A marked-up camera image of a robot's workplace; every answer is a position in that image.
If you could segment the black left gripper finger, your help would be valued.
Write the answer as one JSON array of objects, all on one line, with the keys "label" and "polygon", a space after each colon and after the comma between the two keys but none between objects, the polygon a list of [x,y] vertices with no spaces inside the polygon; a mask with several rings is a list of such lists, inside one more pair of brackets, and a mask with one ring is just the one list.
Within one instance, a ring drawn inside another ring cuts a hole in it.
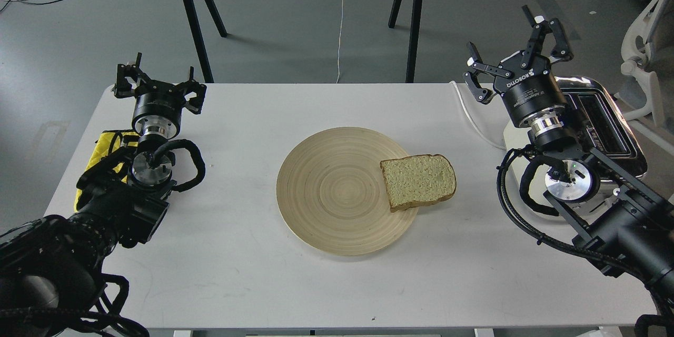
[{"label": "black left gripper finger", "polygon": [[153,90],[151,78],[140,68],[142,52],[138,52],[132,63],[118,64],[116,81],[112,92],[116,98],[138,98]]},{"label": "black left gripper finger", "polygon": [[179,107],[198,115],[204,107],[207,86],[195,80],[194,71],[195,68],[190,66],[187,80],[174,85],[174,95]]}]

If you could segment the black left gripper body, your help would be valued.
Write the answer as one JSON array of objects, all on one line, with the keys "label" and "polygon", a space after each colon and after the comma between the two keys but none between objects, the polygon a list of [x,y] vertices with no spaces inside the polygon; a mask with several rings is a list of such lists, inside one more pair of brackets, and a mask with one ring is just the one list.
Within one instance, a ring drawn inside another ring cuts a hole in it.
[{"label": "black left gripper body", "polygon": [[173,84],[157,80],[137,80],[133,97],[132,128],[138,135],[178,135],[186,96],[192,83]]}]

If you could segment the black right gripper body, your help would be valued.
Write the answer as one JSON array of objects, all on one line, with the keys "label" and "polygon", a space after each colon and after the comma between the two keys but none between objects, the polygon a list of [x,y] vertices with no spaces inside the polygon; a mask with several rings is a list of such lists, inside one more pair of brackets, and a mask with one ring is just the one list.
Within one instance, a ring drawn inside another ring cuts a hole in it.
[{"label": "black right gripper body", "polygon": [[522,67],[522,52],[515,52],[499,65],[512,73],[498,77],[498,92],[515,127],[526,127],[533,114],[549,108],[563,112],[566,99],[551,73],[546,56],[535,55],[531,68]]}]

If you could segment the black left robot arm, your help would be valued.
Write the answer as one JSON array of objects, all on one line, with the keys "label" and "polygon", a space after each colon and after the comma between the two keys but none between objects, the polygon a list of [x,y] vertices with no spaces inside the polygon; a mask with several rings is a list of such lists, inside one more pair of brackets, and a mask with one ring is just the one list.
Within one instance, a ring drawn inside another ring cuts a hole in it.
[{"label": "black left robot arm", "polygon": [[133,98],[133,136],[120,131],[108,153],[77,181],[70,217],[46,215],[2,234],[2,336],[54,336],[71,329],[147,336],[121,310],[130,284],[105,274],[116,246],[147,243],[173,192],[205,178],[197,145],[181,140],[182,111],[200,114],[207,87],[190,72],[178,84],[152,80],[135,62],[119,64],[113,94]]}]

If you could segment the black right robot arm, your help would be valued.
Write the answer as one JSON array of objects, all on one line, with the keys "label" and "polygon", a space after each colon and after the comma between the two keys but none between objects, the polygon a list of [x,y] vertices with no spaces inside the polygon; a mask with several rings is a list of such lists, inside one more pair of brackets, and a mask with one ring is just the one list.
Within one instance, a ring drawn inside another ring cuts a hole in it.
[{"label": "black right robot arm", "polygon": [[[560,20],[522,10],[532,29],[525,48],[486,64],[468,43],[463,75],[477,102],[500,98],[512,126],[529,139],[497,168],[499,203],[538,244],[583,258],[603,275],[642,282],[656,313],[637,319],[635,335],[658,326],[672,336],[672,203],[641,181],[645,157],[608,92],[584,76],[554,76],[555,63],[573,59]],[[527,163],[520,200],[535,214],[563,219],[576,233],[571,243],[540,231],[513,206],[506,174],[520,158]]]}]

